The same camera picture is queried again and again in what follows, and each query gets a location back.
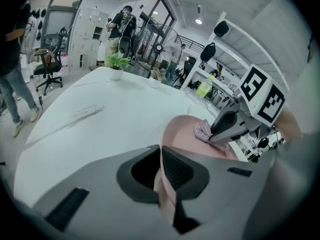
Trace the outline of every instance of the white pot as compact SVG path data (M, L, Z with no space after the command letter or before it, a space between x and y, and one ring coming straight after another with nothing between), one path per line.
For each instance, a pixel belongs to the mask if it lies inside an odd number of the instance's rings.
M160 87L160 84L161 84L161 81L156 80L156 79L154 79L154 78L152 78L150 76L150 78L149 78L149 86L151 86L152 88L158 88L158 87Z
M110 68L109 78L111 80L120 80L120 78L122 78L123 74L124 74L123 70L116 70L116 69Z

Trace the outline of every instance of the sneaker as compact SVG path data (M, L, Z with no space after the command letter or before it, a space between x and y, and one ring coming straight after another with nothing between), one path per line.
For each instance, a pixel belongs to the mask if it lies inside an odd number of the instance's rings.
M39 108L38 107L31 109L30 121L31 122L36 121L37 118L38 118L38 114L39 114Z
M12 137L16 137L18 135L18 133L20 132L20 129L22 128L22 126L24 125L24 121L20 120L19 122L16 122L13 126L13 130L12 130Z

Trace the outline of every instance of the potted plant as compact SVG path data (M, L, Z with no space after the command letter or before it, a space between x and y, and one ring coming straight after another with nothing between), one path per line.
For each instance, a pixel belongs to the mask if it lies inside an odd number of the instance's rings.
M166 80L165 75L160 72L159 69L154 67L149 78L149 86L152 88L158 88L163 80Z
M119 80L124 74L124 66L129 65L129 60L127 58L123 58L123 53L109 53L105 56L104 65L111 69L109 76L110 79Z

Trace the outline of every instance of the green plant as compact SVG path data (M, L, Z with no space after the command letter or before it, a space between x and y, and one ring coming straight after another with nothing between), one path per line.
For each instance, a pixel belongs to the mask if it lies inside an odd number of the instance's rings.
M125 65L129 65L129 59L123 58L123 53L106 54L104 65L114 70L122 70Z
M166 80L165 74L155 67L151 71L151 77L159 81Z

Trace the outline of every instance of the desk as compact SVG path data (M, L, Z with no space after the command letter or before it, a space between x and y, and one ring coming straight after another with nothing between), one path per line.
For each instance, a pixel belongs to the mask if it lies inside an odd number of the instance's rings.
M34 126L14 179L14 197L32 207L54 185L98 159L160 144L179 115L213 123L215 116L186 92L124 72L112 81L98 67L64 93Z

